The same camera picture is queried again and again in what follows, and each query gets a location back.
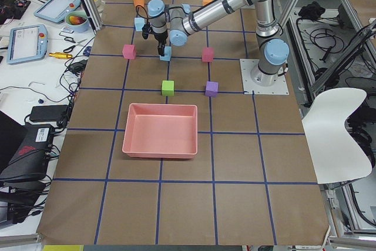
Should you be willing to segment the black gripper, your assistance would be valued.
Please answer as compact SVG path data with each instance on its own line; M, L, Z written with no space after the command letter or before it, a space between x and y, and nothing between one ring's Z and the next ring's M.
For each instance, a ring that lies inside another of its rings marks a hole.
M160 56L163 56L163 46L165 46L168 37L167 29L165 26L157 28L152 26L151 23L146 23L142 28L142 38L147 39L149 35L153 35L155 40L158 41L157 51Z

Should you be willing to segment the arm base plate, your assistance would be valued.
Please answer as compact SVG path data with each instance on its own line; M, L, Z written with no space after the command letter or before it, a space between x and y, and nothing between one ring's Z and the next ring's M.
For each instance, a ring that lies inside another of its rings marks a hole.
M249 95L289 95L282 67L274 75L266 75L258 68L258 59L240 59L243 92Z

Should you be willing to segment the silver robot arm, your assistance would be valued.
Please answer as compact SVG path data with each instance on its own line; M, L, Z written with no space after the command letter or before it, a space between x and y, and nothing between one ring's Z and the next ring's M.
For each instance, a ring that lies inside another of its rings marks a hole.
M283 31L274 14L274 0L212 0L195 11L188 4L166 5L163 0L151 0L145 10L147 16L142 37L147 39L153 35L158 42L158 54L164 55L167 41L174 46L183 46L190 35L242 7L252 5L256 9L258 47L262 60L266 60L266 45L280 39Z

